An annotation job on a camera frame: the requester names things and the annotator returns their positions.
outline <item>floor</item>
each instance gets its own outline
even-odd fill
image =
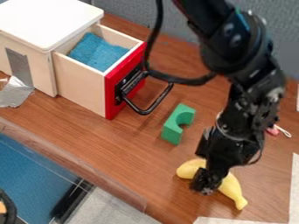
[[[81,202],[66,224],[158,224],[160,222],[111,194],[95,188]]]

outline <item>gray wall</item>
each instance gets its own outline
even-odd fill
[[[173,6],[171,0],[163,0],[165,19],[163,31],[170,35],[197,42],[195,35],[185,24],[185,18]],[[252,10],[268,21],[268,30],[275,42],[275,54],[282,68],[291,73],[299,73],[298,0],[230,0],[241,9]],[[94,0],[94,5],[106,12],[126,18],[132,22],[152,27],[155,22],[155,0]]]

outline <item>drawer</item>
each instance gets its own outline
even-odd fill
[[[101,72],[78,60],[68,57],[87,32],[105,39],[109,44],[122,46],[129,51],[105,72]],[[101,24],[93,24],[80,34],[52,52],[52,60],[59,95],[92,110],[94,113],[113,119],[125,106],[115,103],[115,85],[142,62],[145,43]],[[129,95],[141,88],[141,82]]]

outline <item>red drawer front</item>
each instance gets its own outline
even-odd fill
[[[105,108],[106,118],[112,120],[125,107],[126,103],[115,105],[115,85],[129,74],[138,64],[143,61],[143,51],[146,43],[140,45],[132,52],[121,64],[115,67],[105,76]],[[142,80],[128,95],[128,98],[134,95],[144,86],[145,80]]]

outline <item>wooden table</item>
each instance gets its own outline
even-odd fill
[[[109,15],[102,23],[138,39],[146,39],[149,34],[145,27]],[[206,72],[196,45],[166,35],[158,40],[151,65],[188,77]],[[148,79],[134,101],[146,107],[165,85]],[[33,148],[163,223],[192,223],[198,216],[287,222],[292,154],[299,153],[296,84],[292,81],[282,103],[280,125],[293,138],[267,136],[262,160],[233,170],[249,201],[244,211],[237,211],[233,201],[220,193],[205,197],[190,191],[188,183],[175,176],[183,162],[194,158],[204,127],[213,125],[215,116],[226,105],[228,87],[221,77],[204,87],[175,86],[151,115],[139,116],[126,107],[113,121],[39,91],[20,108],[0,109],[0,115],[59,147],[45,141],[41,141],[43,147],[38,146],[35,136],[31,138]],[[197,115],[195,123],[185,129],[182,143],[173,146],[160,134],[163,123],[180,102],[195,108]]]

